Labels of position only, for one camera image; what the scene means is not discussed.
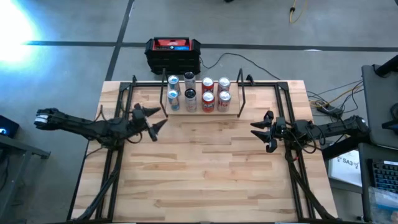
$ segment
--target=wooden stand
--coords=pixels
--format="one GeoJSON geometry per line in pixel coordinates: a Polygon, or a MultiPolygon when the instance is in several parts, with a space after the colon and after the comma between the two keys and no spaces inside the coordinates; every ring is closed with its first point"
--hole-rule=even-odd
{"type": "Polygon", "coordinates": [[[220,112],[218,111],[218,96],[217,96],[217,88],[218,88],[218,83],[215,82],[214,86],[214,97],[215,97],[215,108],[214,111],[211,113],[204,112],[202,109],[202,92],[201,92],[201,81],[197,81],[196,83],[196,92],[197,92],[197,110],[196,112],[189,112],[187,111],[187,107],[185,104],[185,82],[180,82],[180,88],[181,88],[181,95],[178,96],[178,99],[180,101],[180,109],[179,110],[172,110],[171,105],[169,102],[169,99],[167,99],[166,102],[166,112],[168,115],[237,115],[239,113],[239,90],[238,90],[238,84],[237,83],[231,83],[231,86],[229,88],[229,93],[231,94],[231,103],[229,105],[229,110],[226,112],[220,112]]]}

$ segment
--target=wooden table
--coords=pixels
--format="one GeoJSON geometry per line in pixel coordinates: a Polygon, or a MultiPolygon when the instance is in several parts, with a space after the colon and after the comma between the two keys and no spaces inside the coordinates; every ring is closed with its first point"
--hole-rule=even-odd
{"type": "MultiPolygon", "coordinates": [[[[295,118],[312,119],[304,82],[288,83],[295,118]]],[[[114,116],[119,84],[105,82],[103,86],[99,105],[108,118],[114,116]]],[[[267,110],[278,116],[275,91],[269,87],[245,90],[246,106],[240,118],[170,115],[157,142],[146,133],[140,144],[126,142],[113,221],[297,221],[283,141],[267,154],[265,145],[250,133],[255,128],[249,123],[261,121],[267,110]]],[[[133,104],[159,106],[159,93],[159,87],[135,87],[133,104]]],[[[159,111],[149,122],[164,118],[159,111]]],[[[91,142],[88,147],[90,152],[99,144],[91,142]]],[[[106,150],[101,150],[86,159],[72,218],[82,214],[98,193],[105,157],[106,150]]],[[[312,191],[336,216],[321,152],[304,153],[304,159],[312,191]]]]}

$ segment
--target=gray floor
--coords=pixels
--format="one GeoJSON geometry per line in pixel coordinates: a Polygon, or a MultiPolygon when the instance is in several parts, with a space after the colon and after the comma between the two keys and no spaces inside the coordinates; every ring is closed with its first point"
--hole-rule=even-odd
{"type": "MultiPolygon", "coordinates": [[[[203,44],[312,45],[398,47],[398,6],[393,0],[309,0],[296,24],[288,23],[291,1],[135,0],[124,42],[146,42],[153,36],[189,36],[203,44]]],[[[116,42],[128,0],[13,1],[34,34],[27,40],[116,42]]],[[[303,5],[298,1],[297,10],[303,5]]],[[[34,159],[18,197],[25,204],[13,215],[28,223],[66,219],[87,141],[64,131],[34,128],[39,108],[60,110],[92,119],[114,47],[23,46],[12,62],[0,57],[0,114],[21,125],[18,139],[52,152],[34,159]]],[[[298,50],[202,49],[206,66],[223,52],[252,59],[284,80],[304,80],[307,90],[320,92],[361,79],[361,66],[383,63],[392,52],[308,52],[298,50]]],[[[268,74],[241,58],[227,55],[199,77],[235,78],[239,68],[257,80],[268,74]]],[[[146,64],[143,48],[122,47],[112,80],[158,80],[146,64]]],[[[339,92],[323,95],[332,99],[339,92]]],[[[364,96],[356,95],[358,114],[366,119],[364,96]]],[[[352,101],[347,110],[354,108],[352,101]]],[[[317,124],[330,122],[315,117],[317,124]]],[[[360,195],[333,189],[339,217],[361,215],[360,195]],[[352,206],[345,207],[349,198],[352,206]]]]}

